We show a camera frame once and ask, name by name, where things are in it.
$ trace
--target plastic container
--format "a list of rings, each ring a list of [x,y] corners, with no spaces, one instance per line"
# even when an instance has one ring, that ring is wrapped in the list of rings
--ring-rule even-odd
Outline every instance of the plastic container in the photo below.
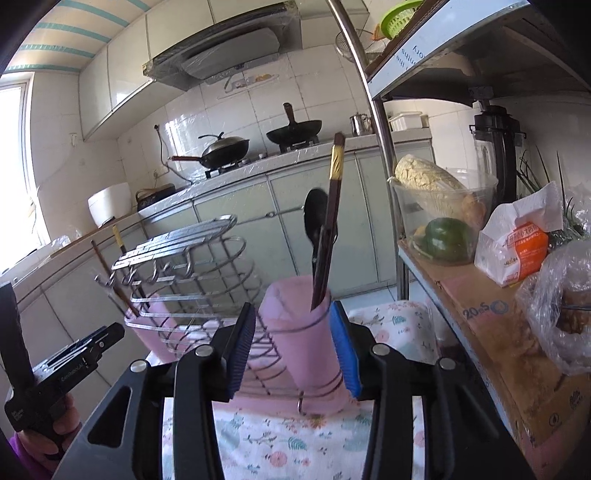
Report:
[[[406,188],[393,181],[410,245],[428,260],[442,265],[472,263],[478,232],[491,215],[497,179],[476,170],[448,168],[464,189]]]
[[[387,39],[392,40],[406,27],[423,0],[406,0],[390,9],[382,18],[379,29]]]
[[[330,293],[313,311],[312,276],[272,283],[259,308],[295,386],[304,392],[306,413],[335,413],[349,401],[329,326]]]
[[[111,185],[88,199],[90,214],[98,227],[112,218],[130,214],[132,205],[128,183]]]
[[[422,112],[402,112],[389,120],[390,128],[393,132],[401,132],[402,130],[410,130],[413,128],[423,128],[423,121],[421,120]]]

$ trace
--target upper cabinet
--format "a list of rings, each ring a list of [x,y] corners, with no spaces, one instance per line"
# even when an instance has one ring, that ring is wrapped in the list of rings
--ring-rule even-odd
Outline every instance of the upper cabinet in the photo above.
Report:
[[[143,65],[150,59],[145,18],[139,18],[108,45],[111,105],[117,107],[150,79]]]
[[[226,1],[215,0],[212,3]],[[148,11],[147,18],[152,58],[181,40],[213,25],[207,0],[165,0]]]
[[[82,133],[86,138],[111,111],[106,48],[101,50],[80,73],[79,82],[80,120]]]

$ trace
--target hand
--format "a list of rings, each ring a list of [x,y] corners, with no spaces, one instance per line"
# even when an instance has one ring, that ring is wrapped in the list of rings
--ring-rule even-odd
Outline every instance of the hand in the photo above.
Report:
[[[65,435],[66,438],[62,444],[62,448],[66,450],[74,437],[81,428],[80,414],[74,406],[74,398],[69,393],[64,397],[66,403],[66,413],[63,417],[56,420],[53,424],[53,429],[60,435]],[[32,430],[23,430],[18,432],[18,437],[27,453],[34,458],[38,463],[53,472],[57,468],[58,462],[48,460],[46,455],[52,455],[58,452],[57,445],[47,437]]]

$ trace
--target clear plastic bowl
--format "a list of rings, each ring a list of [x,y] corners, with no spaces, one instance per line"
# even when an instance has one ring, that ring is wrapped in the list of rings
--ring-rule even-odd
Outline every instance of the clear plastic bowl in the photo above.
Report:
[[[392,181],[398,196],[404,230],[410,245],[441,265],[474,261],[478,232],[491,215],[498,180],[477,170],[447,168],[464,189],[411,189]]]

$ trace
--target green basket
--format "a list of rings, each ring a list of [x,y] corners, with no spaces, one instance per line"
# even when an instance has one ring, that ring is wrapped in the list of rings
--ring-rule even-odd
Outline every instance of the green basket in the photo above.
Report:
[[[417,8],[421,6],[423,0],[406,0],[396,5],[392,10],[386,13],[379,25],[379,29],[387,39],[392,40],[396,37],[410,19],[413,17]]]

